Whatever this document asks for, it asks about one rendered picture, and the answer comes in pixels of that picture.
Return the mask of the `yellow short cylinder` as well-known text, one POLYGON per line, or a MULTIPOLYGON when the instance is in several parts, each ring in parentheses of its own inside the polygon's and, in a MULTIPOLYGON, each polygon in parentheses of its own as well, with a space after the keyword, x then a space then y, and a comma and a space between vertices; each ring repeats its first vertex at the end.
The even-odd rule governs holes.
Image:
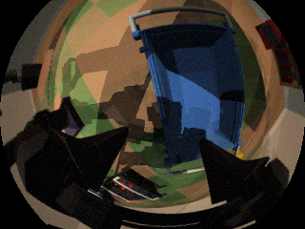
POLYGON ((242 156, 243 154, 241 154, 241 152, 237 153, 237 157, 239 157, 239 159, 241 159, 242 156))

